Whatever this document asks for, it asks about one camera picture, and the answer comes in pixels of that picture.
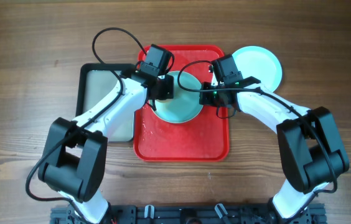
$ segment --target brown object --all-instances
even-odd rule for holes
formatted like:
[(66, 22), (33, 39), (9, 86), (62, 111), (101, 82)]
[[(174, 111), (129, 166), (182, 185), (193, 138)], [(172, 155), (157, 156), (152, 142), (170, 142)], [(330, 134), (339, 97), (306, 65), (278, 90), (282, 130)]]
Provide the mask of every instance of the brown object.
[[(276, 93), (330, 109), (351, 161), (351, 2), (0, 4), (0, 223), (48, 223), (50, 208), (60, 204), (28, 198), (25, 178), (50, 124), (73, 118), (80, 67), (96, 62), (92, 38), (111, 26), (129, 30), (143, 45), (269, 49), (284, 72)], [(97, 51), (106, 62), (134, 63), (139, 48), (112, 32), (99, 38)], [(131, 144), (110, 145), (103, 195), (115, 205), (266, 202), (284, 181), (276, 135), (239, 113), (230, 120), (230, 137), (230, 153), (218, 163), (147, 163)], [(32, 190), (57, 195), (35, 179)], [(351, 165), (339, 190), (316, 202), (326, 204), (329, 223), (351, 223)]]

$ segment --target robotic arm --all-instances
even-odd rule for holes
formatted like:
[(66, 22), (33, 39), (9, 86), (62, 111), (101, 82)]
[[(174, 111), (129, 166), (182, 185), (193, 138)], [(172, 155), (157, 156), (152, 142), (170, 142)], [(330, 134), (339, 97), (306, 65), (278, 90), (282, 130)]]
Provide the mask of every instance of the robotic arm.
[[(123, 71), (113, 91), (96, 106), (73, 121), (58, 118), (51, 125), (43, 156), (50, 155), (39, 166), (39, 179), (72, 200), (85, 222), (111, 223), (111, 206), (98, 190), (105, 172), (108, 138), (147, 100), (172, 98), (173, 79), (166, 75), (171, 57), (166, 49), (152, 45), (140, 67)], [(292, 104), (267, 90), (253, 77), (242, 78), (232, 56), (219, 58), (211, 64), (213, 82), (203, 83), (201, 90), (210, 91), (201, 92), (200, 103), (234, 107), (259, 119), (278, 134), (286, 181), (269, 201), (275, 214), (270, 223), (290, 222), (291, 218), (300, 215), (318, 190), (333, 181), (330, 167), (336, 177), (349, 169), (349, 160), (332, 115), (322, 107), (310, 110)], [(105, 110), (115, 99), (116, 102)], [(291, 108), (301, 117), (292, 113)], [(319, 146), (308, 148), (306, 138), (313, 136), (302, 119), (316, 130), (326, 155), (321, 154)], [(50, 151), (79, 127), (84, 128), (54, 152)], [(66, 147), (75, 146), (83, 148), (80, 158), (66, 152)]]

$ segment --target light blue plate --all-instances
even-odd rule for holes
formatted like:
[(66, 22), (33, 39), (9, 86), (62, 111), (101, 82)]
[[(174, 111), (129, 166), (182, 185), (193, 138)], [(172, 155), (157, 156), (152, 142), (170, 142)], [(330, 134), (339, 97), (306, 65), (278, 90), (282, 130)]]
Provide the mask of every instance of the light blue plate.
[(233, 53), (232, 57), (243, 78), (255, 77), (272, 92), (281, 83), (281, 63), (269, 50), (257, 46), (243, 47)]
[[(154, 111), (160, 119), (174, 124), (190, 121), (203, 108), (203, 105), (199, 104), (199, 93), (185, 91), (178, 86), (178, 73), (168, 73), (174, 77), (174, 98), (164, 101), (156, 100), (156, 111)], [(202, 86), (197, 78), (187, 72), (182, 72), (180, 82), (182, 86), (193, 90), (199, 90)]]

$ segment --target wood grain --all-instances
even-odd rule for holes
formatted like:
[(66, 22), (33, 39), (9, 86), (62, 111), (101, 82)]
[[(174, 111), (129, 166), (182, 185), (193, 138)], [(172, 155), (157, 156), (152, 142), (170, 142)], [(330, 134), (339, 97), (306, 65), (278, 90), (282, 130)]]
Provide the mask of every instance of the wood grain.
[[(51, 122), (73, 118), (80, 67), (96, 62), (91, 41), (105, 27), (127, 29), (144, 45), (270, 49), (284, 70), (277, 94), (330, 109), (351, 161), (351, 2), (16, 2), (45, 3), (0, 4), (0, 223), (47, 223), (58, 204), (29, 199), (25, 178)], [(107, 62), (136, 61), (130, 38), (113, 32), (98, 42)], [(218, 163), (147, 163), (130, 144), (109, 146), (103, 194), (115, 205), (266, 202), (284, 180), (276, 135), (238, 114), (230, 138), (231, 151)], [(32, 190), (55, 195), (37, 180)], [(335, 195), (316, 200), (326, 204), (329, 223), (351, 223), (351, 168)]]

